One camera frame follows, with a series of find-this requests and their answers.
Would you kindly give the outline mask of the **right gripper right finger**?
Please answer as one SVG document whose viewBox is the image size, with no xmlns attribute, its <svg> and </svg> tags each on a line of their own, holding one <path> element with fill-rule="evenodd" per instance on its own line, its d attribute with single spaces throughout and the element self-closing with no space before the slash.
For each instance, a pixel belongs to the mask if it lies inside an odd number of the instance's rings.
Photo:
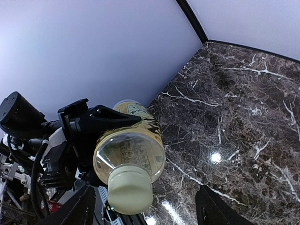
<svg viewBox="0 0 300 225">
<path fill-rule="evenodd" d="M 252 225 L 206 185 L 196 192 L 195 205 L 199 225 Z"/>
</svg>

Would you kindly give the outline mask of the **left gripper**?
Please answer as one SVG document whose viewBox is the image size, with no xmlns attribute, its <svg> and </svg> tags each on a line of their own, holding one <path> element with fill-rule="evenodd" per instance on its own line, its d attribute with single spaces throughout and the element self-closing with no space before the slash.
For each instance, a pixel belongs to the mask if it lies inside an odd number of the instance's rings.
<svg viewBox="0 0 300 225">
<path fill-rule="evenodd" d="M 46 188 L 70 190 L 76 179 L 89 186 L 103 185 L 92 166 L 98 135 L 141 122 L 139 116 L 103 105 L 89 108 L 87 102 L 86 98 L 80 99 L 58 110 L 61 130 L 49 138 L 50 149 L 42 160 L 45 172 L 41 184 Z"/>
</svg>

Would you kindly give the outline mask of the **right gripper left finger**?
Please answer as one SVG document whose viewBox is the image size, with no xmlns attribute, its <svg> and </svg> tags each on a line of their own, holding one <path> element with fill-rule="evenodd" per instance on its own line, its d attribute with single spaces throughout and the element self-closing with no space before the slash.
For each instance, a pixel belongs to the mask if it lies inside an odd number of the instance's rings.
<svg viewBox="0 0 300 225">
<path fill-rule="evenodd" d="M 95 190 L 83 186 L 56 212 L 45 217 L 39 225 L 91 225 L 95 210 Z"/>
</svg>

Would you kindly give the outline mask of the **pale green bottle cap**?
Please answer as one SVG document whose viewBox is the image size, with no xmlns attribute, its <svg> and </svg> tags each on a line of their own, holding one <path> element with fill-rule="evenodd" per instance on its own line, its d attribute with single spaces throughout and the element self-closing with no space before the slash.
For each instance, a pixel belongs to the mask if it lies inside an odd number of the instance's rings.
<svg viewBox="0 0 300 225">
<path fill-rule="evenodd" d="M 137 165 L 120 165 L 108 177 L 108 203 L 118 213 L 135 215 L 153 202 L 151 177 Z"/>
</svg>

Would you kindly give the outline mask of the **yellow tea bottle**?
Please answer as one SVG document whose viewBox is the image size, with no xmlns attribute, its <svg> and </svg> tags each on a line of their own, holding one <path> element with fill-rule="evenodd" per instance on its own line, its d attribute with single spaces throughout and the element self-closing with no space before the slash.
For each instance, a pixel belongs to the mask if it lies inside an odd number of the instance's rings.
<svg viewBox="0 0 300 225">
<path fill-rule="evenodd" d="M 159 122 L 140 103 L 122 100 L 114 110 L 138 116 L 142 120 L 134 125 L 104 132 L 97 141 L 93 155 L 93 168 L 98 178 L 108 184 L 110 173 L 121 165 L 143 168 L 155 182 L 165 167 Z"/>
</svg>

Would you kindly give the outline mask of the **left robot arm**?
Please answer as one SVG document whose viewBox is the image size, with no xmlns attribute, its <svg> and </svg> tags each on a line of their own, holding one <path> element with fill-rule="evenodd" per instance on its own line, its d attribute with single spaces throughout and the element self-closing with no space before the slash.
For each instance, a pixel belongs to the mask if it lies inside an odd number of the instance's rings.
<svg viewBox="0 0 300 225">
<path fill-rule="evenodd" d="M 0 127 L 13 158 L 29 171 L 31 201 L 42 225 L 90 225 L 95 208 L 94 188 L 104 186 L 95 173 L 92 157 L 97 139 L 106 131 L 138 124 L 139 116 L 103 105 L 89 108 L 81 99 L 58 110 L 58 120 L 48 122 L 19 92 L 0 105 Z M 69 191 L 75 174 L 85 182 L 55 213 L 43 212 L 44 188 Z"/>
</svg>

